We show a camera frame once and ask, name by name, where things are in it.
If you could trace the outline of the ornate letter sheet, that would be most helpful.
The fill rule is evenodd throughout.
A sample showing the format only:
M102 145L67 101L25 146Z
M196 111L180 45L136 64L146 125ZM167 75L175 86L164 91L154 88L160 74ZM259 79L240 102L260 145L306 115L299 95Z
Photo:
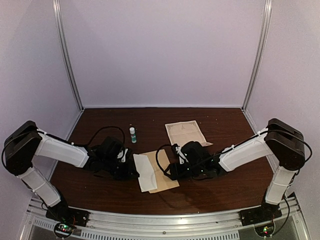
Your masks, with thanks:
M199 142L203 147L213 145L206 140L196 120L167 123L165 129L171 145L182 147L191 141Z
M138 182L142 193L156 190L158 188L155 171L147 155L133 154L137 172Z

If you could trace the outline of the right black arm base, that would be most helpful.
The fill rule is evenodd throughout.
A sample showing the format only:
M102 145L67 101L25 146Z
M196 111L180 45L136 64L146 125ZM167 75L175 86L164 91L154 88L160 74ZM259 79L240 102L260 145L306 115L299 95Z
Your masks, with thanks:
M272 221L282 216L279 204L270 204L265 200L257 207L248 208L239 212L242 226L256 225L263 222Z

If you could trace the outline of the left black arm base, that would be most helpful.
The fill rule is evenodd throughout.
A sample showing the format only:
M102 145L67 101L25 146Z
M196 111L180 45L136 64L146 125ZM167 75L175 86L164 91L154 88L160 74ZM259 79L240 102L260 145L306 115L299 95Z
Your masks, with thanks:
M77 208L69 207L66 200L62 199L54 206L48 206L45 216L64 224L86 227L89 212Z

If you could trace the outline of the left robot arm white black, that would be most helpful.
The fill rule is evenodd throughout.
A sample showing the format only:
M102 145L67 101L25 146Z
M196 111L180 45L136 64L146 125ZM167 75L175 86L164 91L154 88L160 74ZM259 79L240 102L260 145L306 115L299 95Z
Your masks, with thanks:
M40 197L49 213L61 222L72 218L63 195L33 165L35 156L47 157L91 172L106 171L115 180L137 179L140 175L125 140L107 136L101 144L77 144L49 134L28 120L4 142L3 167Z

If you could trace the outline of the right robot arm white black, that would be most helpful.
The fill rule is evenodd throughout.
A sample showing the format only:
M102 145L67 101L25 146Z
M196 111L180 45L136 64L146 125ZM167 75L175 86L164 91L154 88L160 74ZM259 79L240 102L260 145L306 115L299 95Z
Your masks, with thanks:
M179 161L160 170L172 181L188 177L213 179L259 158L275 156L278 167L261 206L256 210L258 219L266 221L275 214L286 190L310 159L305 155L305 149L311 147L300 131L272 118L265 128L252 137L214 154L210 154L198 141L189 141L183 146L175 143L170 148Z

